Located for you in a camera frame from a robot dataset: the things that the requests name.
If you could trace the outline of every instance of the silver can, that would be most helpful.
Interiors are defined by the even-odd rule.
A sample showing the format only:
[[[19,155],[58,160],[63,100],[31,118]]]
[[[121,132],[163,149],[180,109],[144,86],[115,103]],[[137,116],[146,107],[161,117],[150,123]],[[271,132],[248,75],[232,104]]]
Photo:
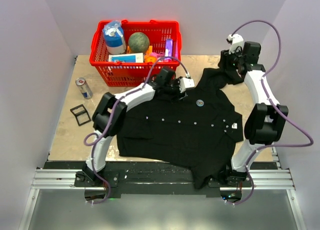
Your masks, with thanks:
[[[78,86],[81,94],[84,96],[86,99],[90,99],[92,97],[92,91],[89,88],[89,85],[86,81],[85,78],[78,78],[75,81],[76,86]]]

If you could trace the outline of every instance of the round badge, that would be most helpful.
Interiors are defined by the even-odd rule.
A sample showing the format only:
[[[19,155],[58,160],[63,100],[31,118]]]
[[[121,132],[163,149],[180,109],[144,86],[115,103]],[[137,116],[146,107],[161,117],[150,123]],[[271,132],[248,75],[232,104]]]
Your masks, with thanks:
[[[197,104],[197,106],[202,107],[202,106],[204,106],[205,103],[203,102],[203,100],[198,99],[198,100],[196,101],[196,104]]]

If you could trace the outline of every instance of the white wall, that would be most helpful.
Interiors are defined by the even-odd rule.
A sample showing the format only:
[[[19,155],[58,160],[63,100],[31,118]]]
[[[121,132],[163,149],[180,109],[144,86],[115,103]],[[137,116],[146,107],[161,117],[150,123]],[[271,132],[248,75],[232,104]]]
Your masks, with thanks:
[[[0,0],[0,19],[0,229],[16,230],[74,60],[45,0]]]
[[[90,54],[99,21],[104,19],[179,21],[183,54],[220,54],[226,37],[240,24],[274,21],[285,0],[46,0],[73,54]],[[257,24],[244,37],[261,42],[268,27]]]
[[[282,56],[268,80],[278,100],[289,107],[289,116],[315,138],[308,148],[278,148],[282,166],[290,167],[298,201],[309,230],[320,229],[320,65],[319,0],[286,0],[274,21],[282,38]],[[262,44],[261,63],[270,67],[276,58],[277,39],[272,30]],[[282,143],[307,143],[289,124]]]

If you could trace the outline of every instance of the wooden tabletop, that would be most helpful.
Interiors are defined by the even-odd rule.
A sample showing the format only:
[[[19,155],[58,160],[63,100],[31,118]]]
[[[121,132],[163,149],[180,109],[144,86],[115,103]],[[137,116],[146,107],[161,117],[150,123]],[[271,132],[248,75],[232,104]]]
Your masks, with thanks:
[[[183,55],[182,62],[188,69],[191,77],[197,84],[201,78],[204,68],[217,68],[220,57],[216,55]],[[177,76],[184,76],[183,69],[179,66],[176,71]],[[93,92],[91,99],[84,99],[75,80],[84,77]],[[55,132],[53,144],[51,147],[48,160],[63,161],[83,161],[90,154],[91,148],[83,144],[85,136],[91,133],[93,122],[89,122],[82,126],[78,126],[74,115],[70,109],[83,104],[92,116],[101,97],[106,92],[122,93],[131,89],[130,87],[108,87],[99,75],[95,67],[89,63],[88,55],[79,55],[74,65],[69,88],[65,97],[64,106],[60,115],[59,123]],[[242,83],[238,85],[227,85],[222,89],[227,95],[230,102],[235,106],[236,112],[242,114],[243,126],[250,115],[253,102],[247,86]],[[242,142],[236,144],[235,153],[239,150]],[[106,160],[109,161],[150,161],[143,158],[123,158],[119,156],[117,140],[113,138],[108,150]],[[256,161],[272,162],[273,158],[270,149],[264,150],[256,159]]]

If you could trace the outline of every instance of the red basket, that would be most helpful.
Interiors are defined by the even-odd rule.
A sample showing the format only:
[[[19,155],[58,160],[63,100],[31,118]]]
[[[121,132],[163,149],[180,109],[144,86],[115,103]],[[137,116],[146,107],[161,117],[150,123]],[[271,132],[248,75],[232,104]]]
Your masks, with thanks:
[[[109,53],[102,29],[109,22],[111,20],[104,20],[98,24],[91,44],[90,64],[96,67],[108,86],[138,86],[145,81],[152,63],[108,62]],[[121,24],[126,43],[131,34],[143,32],[148,36],[150,45],[153,46],[152,51],[156,53],[165,51],[167,38],[173,39],[172,56],[181,60],[182,39],[178,22],[157,20],[150,20],[150,22],[129,22],[122,20]],[[175,71],[179,63],[177,61],[160,62],[154,67],[152,75],[158,74],[164,66],[170,67]]]

